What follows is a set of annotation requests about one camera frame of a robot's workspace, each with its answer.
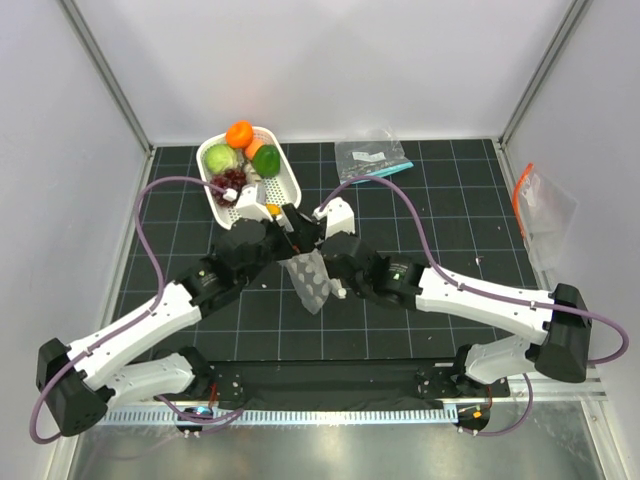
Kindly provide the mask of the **clear white-dotted zip bag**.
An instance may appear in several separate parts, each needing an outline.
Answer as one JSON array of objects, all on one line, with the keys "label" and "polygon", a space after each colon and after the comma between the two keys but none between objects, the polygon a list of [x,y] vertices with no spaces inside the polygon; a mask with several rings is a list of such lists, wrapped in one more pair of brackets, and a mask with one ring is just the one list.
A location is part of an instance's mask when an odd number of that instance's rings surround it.
[{"label": "clear white-dotted zip bag", "polygon": [[279,264],[288,272],[302,305],[312,315],[322,309],[330,295],[339,300],[347,296],[341,281],[329,277],[324,259],[317,249],[280,261]]}]

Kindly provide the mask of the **grey toy fish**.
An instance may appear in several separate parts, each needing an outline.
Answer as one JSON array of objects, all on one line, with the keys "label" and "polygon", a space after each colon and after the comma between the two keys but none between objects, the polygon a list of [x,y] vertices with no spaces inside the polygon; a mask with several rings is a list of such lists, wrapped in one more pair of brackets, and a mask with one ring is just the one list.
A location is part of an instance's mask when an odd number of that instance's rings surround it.
[{"label": "grey toy fish", "polygon": [[246,161],[242,166],[246,182],[250,185],[261,184],[263,179],[255,170],[253,164],[250,161]]}]

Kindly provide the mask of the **green toy bell pepper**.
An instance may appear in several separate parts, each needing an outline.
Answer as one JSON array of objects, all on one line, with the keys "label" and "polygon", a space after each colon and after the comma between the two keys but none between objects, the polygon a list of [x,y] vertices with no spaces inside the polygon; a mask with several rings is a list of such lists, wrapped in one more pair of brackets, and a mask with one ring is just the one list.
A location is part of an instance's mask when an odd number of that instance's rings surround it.
[{"label": "green toy bell pepper", "polygon": [[281,155],[274,145],[262,145],[254,154],[252,165],[263,178],[275,177],[280,171]]}]

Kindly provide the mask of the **yellow green toy mango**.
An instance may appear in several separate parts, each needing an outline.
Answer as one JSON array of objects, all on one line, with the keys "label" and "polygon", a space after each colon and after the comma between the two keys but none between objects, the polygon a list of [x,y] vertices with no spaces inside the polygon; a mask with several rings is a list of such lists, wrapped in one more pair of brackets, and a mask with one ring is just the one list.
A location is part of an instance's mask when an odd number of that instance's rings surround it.
[{"label": "yellow green toy mango", "polygon": [[279,207],[278,205],[275,205],[275,204],[267,204],[267,205],[266,205],[266,208],[267,208],[267,210],[268,210],[269,214],[270,214],[272,217],[277,217],[278,215],[280,215],[280,214],[281,214],[281,209],[280,209],[280,207]]}]

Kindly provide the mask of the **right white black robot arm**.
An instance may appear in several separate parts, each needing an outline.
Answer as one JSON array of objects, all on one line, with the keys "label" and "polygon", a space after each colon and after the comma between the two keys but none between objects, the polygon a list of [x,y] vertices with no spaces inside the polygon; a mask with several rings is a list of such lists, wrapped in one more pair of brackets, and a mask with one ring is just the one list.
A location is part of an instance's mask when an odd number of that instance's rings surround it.
[{"label": "right white black robot arm", "polygon": [[460,395],[529,372],[565,383],[585,381],[592,323],[576,287],[518,289],[400,255],[382,256],[356,236],[354,213],[340,198],[317,220],[286,204],[276,221],[297,258],[320,255],[338,295],[351,290],[387,308],[453,315],[509,332],[502,340],[459,348],[450,382]]}]

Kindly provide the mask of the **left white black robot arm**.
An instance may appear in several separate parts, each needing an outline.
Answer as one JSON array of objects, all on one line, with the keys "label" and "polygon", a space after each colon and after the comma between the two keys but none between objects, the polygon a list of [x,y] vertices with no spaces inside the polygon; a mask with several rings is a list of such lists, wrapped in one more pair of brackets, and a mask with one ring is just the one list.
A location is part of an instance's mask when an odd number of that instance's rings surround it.
[{"label": "left white black robot arm", "polygon": [[121,404],[163,394],[190,400],[208,395],[208,362],[193,347],[166,360],[135,363],[135,358],[172,334],[198,323],[239,298],[268,265],[289,260],[301,243],[284,220],[241,219],[214,244],[211,254],[169,282],[157,294],[107,327],[69,344],[53,338],[40,346],[36,387],[39,397],[30,418],[37,432],[41,409],[48,409],[58,437],[79,435]]}]

